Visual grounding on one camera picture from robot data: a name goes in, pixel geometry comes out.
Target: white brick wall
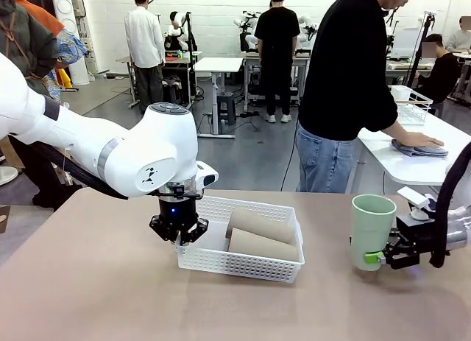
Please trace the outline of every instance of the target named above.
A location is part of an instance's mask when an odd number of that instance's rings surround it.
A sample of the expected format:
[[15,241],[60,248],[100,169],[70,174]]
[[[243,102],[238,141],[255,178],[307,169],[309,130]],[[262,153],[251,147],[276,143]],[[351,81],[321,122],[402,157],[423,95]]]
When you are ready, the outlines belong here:
[[[286,6],[298,14],[309,14],[320,22],[335,0],[286,0]],[[236,56],[239,31],[233,24],[243,10],[263,12],[269,0],[156,0],[149,10],[160,13],[162,30],[169,27],[171,11],[191,11],[193,29],[199,50],[205,56]],[[124,34],[124,16],[135,8],[133,0],[85,0],[96,58],[100,69],[126,72],[126,66],[115,60],[128,55]],[[438,12],[434,32],[445,38],[458,27],[461,15],[471,15],[470,0],[411,0],[397,13],[399,26],[419,26],[424,10]]]

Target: blue jeans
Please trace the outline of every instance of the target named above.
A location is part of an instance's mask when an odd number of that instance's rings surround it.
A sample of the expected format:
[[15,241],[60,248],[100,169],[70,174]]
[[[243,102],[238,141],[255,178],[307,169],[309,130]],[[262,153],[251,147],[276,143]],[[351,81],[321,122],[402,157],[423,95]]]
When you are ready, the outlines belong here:
[[299,125],[296,147],[300,156],[298,192],[344,194],[353,168],[354,141],[315,136]]

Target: cup rim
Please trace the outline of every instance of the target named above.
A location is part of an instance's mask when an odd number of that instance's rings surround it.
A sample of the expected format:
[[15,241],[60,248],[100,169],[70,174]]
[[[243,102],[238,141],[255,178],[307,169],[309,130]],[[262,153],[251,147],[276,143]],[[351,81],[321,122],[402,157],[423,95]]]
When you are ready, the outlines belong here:
[[[366,211],[362,208],[359,208],[356,204],[355,204],[355,200],[358,199],[359,197],[379,197],[381,199],[384,199],[386,201],[389,201],[390,203],[392,203],[392,205],[394,206],[394,210],[390,211],[390,212],[386,212],[386,213],[383,213],[383,214],[378,214],[376,212],[369,212],[369,211]],[[365,214],[372,214],[374,216],[387,216],[388,214],[393,214],[394,212],[397,211],[397,205],[396,203],[389,199],[388,197],[384,197],[384,196],[381,196],[381,195],[374,195],[374,194],[362,194],[362,195],[358,195],[358,196],[355,196],[353,199],[352,199],[352,205],[353,207],[355,207],[357,210],[361,211],[361,212],[364,212]]]

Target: black pants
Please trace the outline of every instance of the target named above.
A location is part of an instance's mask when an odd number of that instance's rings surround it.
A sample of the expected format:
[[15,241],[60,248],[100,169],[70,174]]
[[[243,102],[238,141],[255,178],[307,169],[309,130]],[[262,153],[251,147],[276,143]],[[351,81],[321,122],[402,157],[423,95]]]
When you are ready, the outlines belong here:
[[43,200],[50,204],[49,207],[58,209],[68,199],[68,195],[51,162],[27,144],[12,136],[9,136],[9,139],[16,154],[23,162],[24,174],[39,188],[39,194]]
[[291,104],[291,65],[280,66],[276,65],[276,62],[263,65],[261,78],[268,115],[275,114],[277,94],[280,96],[283,115],[289,115]]
[[163,101],[162,68],[160,66],[151,68],[135,66],[134,69],[140,99],[139,108],[144,112],[149,105]]

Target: cardboard box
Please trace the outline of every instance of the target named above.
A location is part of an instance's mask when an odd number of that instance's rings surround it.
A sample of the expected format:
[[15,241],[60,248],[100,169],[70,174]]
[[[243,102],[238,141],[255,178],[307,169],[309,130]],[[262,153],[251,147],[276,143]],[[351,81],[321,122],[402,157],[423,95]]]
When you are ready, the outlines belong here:
[[0,234],[7,230],[8,216],[11,206],[0,207]]

